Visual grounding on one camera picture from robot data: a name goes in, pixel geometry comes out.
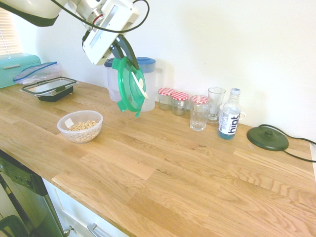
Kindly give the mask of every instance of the clear plastic bowl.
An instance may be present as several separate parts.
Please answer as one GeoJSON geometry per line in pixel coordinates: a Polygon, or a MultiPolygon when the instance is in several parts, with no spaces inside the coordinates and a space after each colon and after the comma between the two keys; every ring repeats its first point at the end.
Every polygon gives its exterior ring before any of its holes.
{"type": "Polygon", "coordinates": [[[70,113],[66,116],[63,116],[57,123],[57,128],[62,134],[70,141],[76,143],[87,143],[95,138],[102,127],[103,116],[92,110],[82,110],[70,113]],[[74,124],[79,124],[81,122],[95,121],[97,125],[87,128],[85,130],[80,131],[69,131],[67,128],[65,121],[71,119],[74,124]]]}

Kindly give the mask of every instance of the bowl of chickpeas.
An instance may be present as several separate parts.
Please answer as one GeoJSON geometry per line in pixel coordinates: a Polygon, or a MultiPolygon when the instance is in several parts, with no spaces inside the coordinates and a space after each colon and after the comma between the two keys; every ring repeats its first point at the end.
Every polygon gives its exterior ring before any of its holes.
{"type": "Polygon", "coordinates": [[[87,143],[101,131],[103,116],[93,110],[81,110],[63,116],[57,128],[70,141],[87,143]]]}

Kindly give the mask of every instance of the zip bag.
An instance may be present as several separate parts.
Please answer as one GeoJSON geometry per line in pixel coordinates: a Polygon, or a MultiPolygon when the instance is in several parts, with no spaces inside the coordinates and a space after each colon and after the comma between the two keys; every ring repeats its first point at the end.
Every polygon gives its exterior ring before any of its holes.
{"type": "Polygon", "coordinates": [[[43,63],[24,69],[13,78],[16,84],[30,84],[42,80],[58,78],[61,76],[61,69],[57,62],[43,63]]]}

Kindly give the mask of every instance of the black cable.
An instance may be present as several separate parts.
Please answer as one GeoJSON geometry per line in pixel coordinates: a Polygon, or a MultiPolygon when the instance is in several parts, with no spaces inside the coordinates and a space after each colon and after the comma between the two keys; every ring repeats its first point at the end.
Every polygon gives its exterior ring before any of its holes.
{"type": "Polygon", "coordinates": [[[102,30],[102,31],[107,31],[107,32],[112,32],[112,33],[118,33],[118,34],[122,34],[122,33],[126,33],[126,32],[130,32],[132,30],[135,30],[136,28],[140,27],[147,19],[148,17],[148,14],[149,14],[149,10],[150,10],[150,7],[149,7],[149,3],[146,1],[146,0],[135,0],[133,3],[136,3],[138,1],[143,1],[146,3],[147,5],[147,13],[144,17],[144,19],[137,25],[137,26],[134,26],[130,29],[127,29],[127,30],[123,30],[123,31],[114,31],[114,30],[109,30],[109,29],[106,29],[106,28],[102,28],[102,27],[99,27],[99,26],[96,26],[94,24],[91,24],[85,20],[83,20],[82,18],[78,17],[77,15],[73,14],[71,11],[69,11],[67,8],[65,8],[63,5],[61,5],[59,2],[57,2],[56,0],[51,0],[53,3],[55,3],[57,6],[59,6],[61,9],[63,9],[65,12],[67,12],[68,14],[72,15],[73,17],[77,18],[78,20],[82,21],[83,23],[93,27],[93,28],[97,28],[99,30],[102,30]]]}
{"type": "MultiPolygon", "coordinates": [[[[279,129],[279,128],[277,128],[277,127],[274,127],[274,126],[272,126],[272,125],[262,124],[262,125],[260,125],[259,127],[271,127],[271,128],[273,128],[273,129],[279,131],[280,133],[283,133],[285,136],[288,136],[288,137],[293,138],[293,139],[299,139],[299,140],[307,141],[307,142],[310,142],[310,143],[316,145],[316,142],[313,142],[313,141],[311,141],[311,140],[309,140],[309,139],[301,138],[301,137],[292,137],[292,136],[290,136],[290,135],[287,135],[287,134],[286,134],[285,132],[283,132],[281,129],[279,129]]],[[[287,153],[288,155],[290,155],[290,156],[292,156],[292,157],[295,157],[295,158],[297,158],[297,159],[301,159],[301,160],[304,160],[304,161],[316,163],[316,160],[311,160],[311,159],[305,159],[305,158],[302,158],[302,157],[298,157],[298,156],[296,156],[296,155],[293,155],[293,154],[287,152],[286,150],[282,150],[282,151],[284,151],[284,152],[287,153]]]]}

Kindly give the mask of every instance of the butcher block counter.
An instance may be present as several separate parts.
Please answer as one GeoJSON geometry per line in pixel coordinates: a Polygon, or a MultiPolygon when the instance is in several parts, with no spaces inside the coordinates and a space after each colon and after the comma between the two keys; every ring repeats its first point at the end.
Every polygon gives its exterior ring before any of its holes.
{"type": "MultiPolygon", "coordinates": [[[[217,124],[196,132],[188,115],[158,106],[139,118],[121,113],[107,89],[91,84],[57,102],[20,88],[0,89],[0,149],[129,236],[316,236],[312,164],[252,145],[249,126],[226,141],[217,124]],[[87,144],[56,126],[79,110],[104,118],[87,144]]],[[[311,159],[309,143],[289,142],[288,151],[311,159]]]]}

